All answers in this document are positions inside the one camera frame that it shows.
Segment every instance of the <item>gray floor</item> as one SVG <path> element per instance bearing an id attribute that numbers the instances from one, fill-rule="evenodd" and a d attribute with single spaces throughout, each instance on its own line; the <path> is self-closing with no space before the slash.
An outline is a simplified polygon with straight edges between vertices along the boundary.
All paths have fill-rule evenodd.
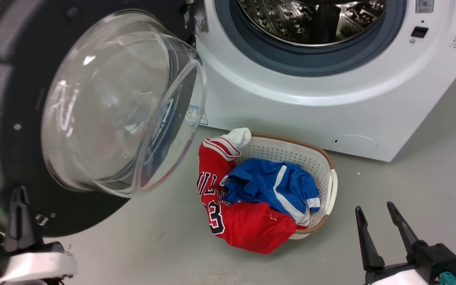
<path id="1" fill-rule="evenodd" d="M 387 201 L 420 238 L 456 253 L 456 83 L 394 162 L 331 153 L 340 185 L 327 226 L 269 256 L 231 248 L 208 228 L 195 190 L 197 149 L 205 137 L 221 133 L 202 128 L 163 186 L 100 225 L 61 238 L 80 267 L 67 284 L 362 284 L 356 206 L 364 209 L 387 264 L 405 261 Z"/>

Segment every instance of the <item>white washing machine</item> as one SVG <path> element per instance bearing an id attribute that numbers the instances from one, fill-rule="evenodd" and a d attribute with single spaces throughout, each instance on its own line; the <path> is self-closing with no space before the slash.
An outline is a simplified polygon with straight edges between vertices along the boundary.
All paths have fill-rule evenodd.
<path id="1" fill-rule="evenodd" d="M 456 78 L 456 0 L 338 1 L 337 13 L 302 2 L 205 0 L 204 124 L 391 161 Z M 305 14 L 335 17 L 336 34 L 301 40 Z M 371 25 L 343 34 L 360 19 Z"/>
<path id="2" fill-rule="evenodd" d="M 455 78 L 456 0 L 0 0 L 0 231 L 22 187 L 96 225 L 199 125 L 391 161 Z"/>

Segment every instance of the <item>black square hole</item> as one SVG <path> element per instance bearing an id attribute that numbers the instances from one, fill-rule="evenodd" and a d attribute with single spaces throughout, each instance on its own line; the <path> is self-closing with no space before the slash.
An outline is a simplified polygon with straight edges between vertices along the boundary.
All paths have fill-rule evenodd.
<path id="1" fill-rule="evenodd" d="M 413 33 L 411 36 L 414 36 L 415 38 L 425 38 L 425 35 L 429 31 L 429 28 L 424 28 L 424 27 L 414 27 Z"/>

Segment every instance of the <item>brown basket rim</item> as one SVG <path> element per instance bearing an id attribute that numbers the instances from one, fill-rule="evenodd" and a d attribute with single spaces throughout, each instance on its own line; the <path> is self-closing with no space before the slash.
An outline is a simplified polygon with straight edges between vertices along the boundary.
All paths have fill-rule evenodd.
<path id="1" fill-rule="evenodd" d="M 333 161 L 330 158 L 330 156 L 328 155 L 328 153 L 326 153 L 326 151 L 324 151 L 322 148 L 319 148 L 313 144 L 308 144 L 307 142 L 303 142 L 303 141 L 297 141 L 296 139 L 289 139 L 287 137 L 279 137 L 277 135 L 267 135 L 267 134 L 263 134 L 263 133 L 253 133 L 252 137 L 259 137 L 261 139 L 273 139 L 276 141 L 283 141 L 285 143 L 296 144 L 299 146 L 304 146 L 306 148 L 310 148 L 312 150 L 315 150 L 315 151 L 321 153 L 321 155 L 323 155 L 325 157 L 325 159 L 328 161 L 328 165 L 330 166 L 331 170 L 335 169 L 335 164 L 333 163 Z M 319 222 L 318 225 L 315 225 L 314 227 L 312 227 L 310 229 L 303 229 L 303 230 L 297 229 L 295 231 L 295 234 L 311 234 L 316 231 L 319 231 L 326 224 L 326 222 L 328 222 L 329 218 L 330 218 L 330 215 L 328 215 L 328 214 L 324 215 L 323 219 Z"/>

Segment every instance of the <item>laundry basket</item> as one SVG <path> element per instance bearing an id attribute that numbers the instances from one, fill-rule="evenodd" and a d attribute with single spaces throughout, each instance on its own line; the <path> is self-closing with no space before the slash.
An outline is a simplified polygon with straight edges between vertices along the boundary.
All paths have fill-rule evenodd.
<path id="1" fill-rule="evenodd" d="M 274 162 L 291 162 L 314 177 L 319 190 L 321 209 L 311 213 L 311 223 L 304 230 L 297 230 L 290 239 L 302 239 L 321 229 L 328 221 L 337 196 L 337 173 L 328 154 L 311 144 L 273 135 L 253 134 L 251 141 L 241 148 L 236 161 L 242 163 L 248 158 L 261 158 Z"/>

